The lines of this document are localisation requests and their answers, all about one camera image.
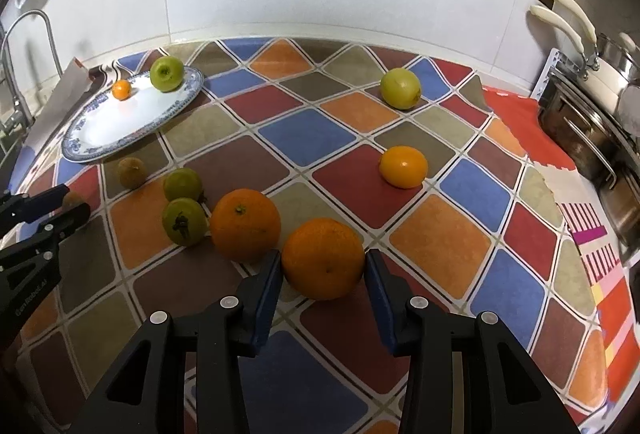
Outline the brown kiwi front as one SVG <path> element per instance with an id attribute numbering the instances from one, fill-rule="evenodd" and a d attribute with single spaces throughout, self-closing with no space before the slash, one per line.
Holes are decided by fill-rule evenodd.
<path id="1" fill-rule="evenodd" d="M 63 211 L 67 211 L 68 209 L 72 209 L 75 206 L 81 205 L 85 203 L 85 198 L 76 191 L 70 191 L 64 195 L 61 209 Z"/>

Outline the brown kiwi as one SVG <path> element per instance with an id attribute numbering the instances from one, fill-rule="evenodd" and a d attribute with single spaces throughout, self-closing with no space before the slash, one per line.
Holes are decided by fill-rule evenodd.
<path id="1" fill-rule="evenodd" d="M 76 191 L 70 191 L 64 195 L 61 209 L 63 211 L 67 211 L 68 209 L 72 209 L 75 206 L 81 205 L 85 203 L 85 198 Z"/>
<path id="2" fill-rule="evenodd" d="M 127 190 L 134 190 L 145 183 L 148 171 L 137 157 L 124 157 L 117 165 L 118 182 Z"/>

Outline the brown kiwi back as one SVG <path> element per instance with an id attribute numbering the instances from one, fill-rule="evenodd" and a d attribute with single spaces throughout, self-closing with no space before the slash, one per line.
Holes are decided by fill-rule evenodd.
<path id="1" fill-rule="evenodd" d="M 134 190 L 145 183 L 148 171 L 137 157 L 124 157 L 117 165 L 118 182 L 127 190 Z"/>

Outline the large orange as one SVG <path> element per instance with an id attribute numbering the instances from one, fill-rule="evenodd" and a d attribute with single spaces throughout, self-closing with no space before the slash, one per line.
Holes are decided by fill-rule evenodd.
<path id="1" fill-rule="evenodd" d="M 209 229 L 221 257 L 254 264 L 277 246 L 281 217 L 277 206 L 261 192 L 236 189 L 217 202 Z"/>
<path id="2" fill-rule="evenodd" d="M 362 240 L 332 218 L 314 218 L 296 228 L 282 249 L 288 284 L 315 301 L 332 301 L 355 289 L 362 275 Z"/>

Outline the small green persimmon front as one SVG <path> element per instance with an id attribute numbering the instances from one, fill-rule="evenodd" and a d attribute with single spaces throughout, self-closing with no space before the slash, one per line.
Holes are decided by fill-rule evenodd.
<path id="1" fill-rule="evenodd" d="M 191 246 L 208 232 L 208 221 L 201 204 L 189 198 L 170 201 L 162 216 L 163 228 L 173 243 Z"/>

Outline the small green persimmon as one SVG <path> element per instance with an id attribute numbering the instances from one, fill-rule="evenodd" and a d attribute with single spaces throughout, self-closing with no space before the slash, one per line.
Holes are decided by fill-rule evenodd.
<path id="1" fill-rule="evenodd" d="M 189 198 L 170 201 L 162 216 L 163 228 L 173 243 L 191 246 L 208 232 L 208 221 L 201 204 Z"/>
<path id="2" fill-rule="evenodd" d="M 167 201 L 177 199 L 191 199 L 200 201 L 203 193 L 203 183 L 200 175 L 192 168 L 177 168 L 166 176 L 163 191 Z"/>

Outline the small green persimmon back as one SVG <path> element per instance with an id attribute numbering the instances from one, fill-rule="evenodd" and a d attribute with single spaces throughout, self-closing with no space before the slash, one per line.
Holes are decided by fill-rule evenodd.
<path id="1" fill-rule="evenodd" d="M 177 199 L 191 199 L 200 201 L 203 193 L 203 183 L 200 175 L 192 168 L 177 168 L 166 176 L 163 191 L 167 201 Z"/>

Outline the small orange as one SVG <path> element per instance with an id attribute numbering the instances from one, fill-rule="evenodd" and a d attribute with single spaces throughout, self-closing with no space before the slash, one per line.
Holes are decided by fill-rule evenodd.
<path id="1" fill-rule="evenodd" d="M 428 162 L 418 149 L 394 146 L 382 154 L 378 172 L 386 183 L 396 188 L 413 189 L 421 186 L 426 178 Z"/>
<path id="2" fill-rule="evenodd" d="M 132 93 L 132 87 L 127 79 L 121 79 L 114 82 L 111 88 L 112 96 L 118 101 L 127 100 Z"/>

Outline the green apple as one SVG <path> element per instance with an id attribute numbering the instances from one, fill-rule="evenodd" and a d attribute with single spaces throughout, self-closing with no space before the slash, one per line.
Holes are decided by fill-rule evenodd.
<path id="1" fill-rule="evenodd" d="M 184 64 L 175 56 L 162 56 L 154 61 L 150 70 L 152 85 L 160 92 L 171 92 L 183 82 Z"/>

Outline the yellow-green pear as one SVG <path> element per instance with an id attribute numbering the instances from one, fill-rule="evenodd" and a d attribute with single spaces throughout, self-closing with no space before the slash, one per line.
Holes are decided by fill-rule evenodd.
<path id="1" fill-rule="evenodd" d="M 414 108 L 422 96 L 420 79 L 405 68 L 392 68 L 385 73 L 380 82 L 380 89 L 382 99 L 398 110 Z"/>

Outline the gripper left body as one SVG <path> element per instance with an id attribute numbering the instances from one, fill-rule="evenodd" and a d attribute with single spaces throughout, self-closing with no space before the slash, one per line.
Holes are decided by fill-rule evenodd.
<path id="1" fill-rule="evenodd" d="M 34 241 L 1 251 L 1 350 L 15 341 L 25 323 L 61 281 L 58 246 Z"/>

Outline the blue white porcelain plate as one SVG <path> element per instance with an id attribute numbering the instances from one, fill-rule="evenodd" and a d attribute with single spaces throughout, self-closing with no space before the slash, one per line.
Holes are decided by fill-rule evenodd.
<path id="1" fill-rule="evenodd" d="M 120 101 L 111 90 L 104 90 L 79 111 L 61 142 L 66 160 L 90 163 L 103 159 L 157 131 L 198 97 L 204 77 L 187 66 L 181 84 L 168 92 L 153 86 L 149 71 L 130 77 L 129 82 L 129 98 Z"/>

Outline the thin gooseneck water tap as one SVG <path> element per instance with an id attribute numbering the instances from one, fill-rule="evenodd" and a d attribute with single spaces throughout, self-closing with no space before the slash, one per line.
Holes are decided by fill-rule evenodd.
<path id="1" fill-rule="evenodd" d="M 52 23 L 41 10 L 23 13 L 6 9 L 1 27 L 8 39 L 4 49 L 14 73 L 29 82 L 41 82 L 62 75 L 62 62 L 53 37 Z"/>

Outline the colourful diamond pattern mat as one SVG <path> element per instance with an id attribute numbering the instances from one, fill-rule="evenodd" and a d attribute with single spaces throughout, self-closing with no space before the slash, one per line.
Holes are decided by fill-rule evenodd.
<path id="1" fill-rule="evenodd" d="M 105 63 L 97 92 L 174 56 L 202 73 L 169 122 L 80 165 L 60 142 L 18 180 L 58 183 L 88 221 L 17 338 L 20 388 L 69 428 L 145 321 L 204 310 L 281 252 L 264 350 L 240 362 L 254 430 L 393 433 L 409 362 L 378 335 L 361 276 L 375 249 L 452 316 L 496 313 L 575 421 L 608 397 L 604 336 L 563 205 L 472 68 L 346 42 L 258 38 Z"/>

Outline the white pot rack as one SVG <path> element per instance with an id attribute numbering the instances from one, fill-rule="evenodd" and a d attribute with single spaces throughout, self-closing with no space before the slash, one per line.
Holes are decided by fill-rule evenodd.
<path id="1" fill-rule="evenodd" d="M 544 62 L 544 66 L 541 69 L 541 72 L 538 76 L 538 79 L 535 82 L 535 85 L 532 91 L 529 93 L 529 98 L 539 101 L 544 94 L 544 90 L 546 90 L 549 84 L 550 72 L 552 68 L 555 67 L 556 64 L 563 58 L 563 53 L 558 48 L 552 48 L 548 54 L 548 58 L 546 62 Z"/>

